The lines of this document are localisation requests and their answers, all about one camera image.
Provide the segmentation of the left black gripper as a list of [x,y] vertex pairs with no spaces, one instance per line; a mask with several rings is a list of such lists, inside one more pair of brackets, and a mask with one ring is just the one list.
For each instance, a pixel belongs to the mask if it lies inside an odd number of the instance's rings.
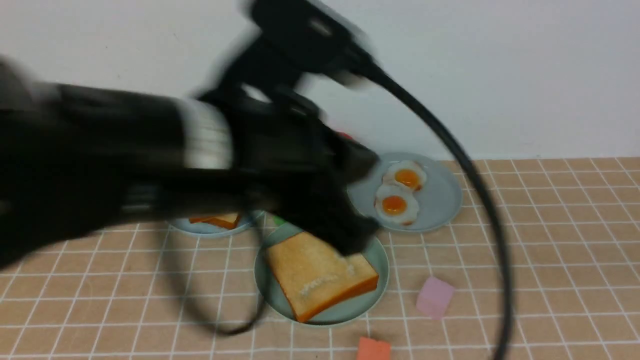
[[381,225],[355,209],[347,189],[374,169],[377,153],[332,142],[322,111],[294,91],[270,102],[245,92],[221,96],[220,109],[233,134],[233,168],[251,178],[270,212],[343,256],[365,251]]

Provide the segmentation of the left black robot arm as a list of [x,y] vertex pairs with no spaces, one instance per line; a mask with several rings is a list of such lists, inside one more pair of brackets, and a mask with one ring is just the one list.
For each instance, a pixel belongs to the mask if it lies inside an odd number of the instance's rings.
[[346,188],[378,162],[296,93],[270,104],[33,80],[1,57],[1,268],[121,224],[263,210],[342,255],[380,229]]

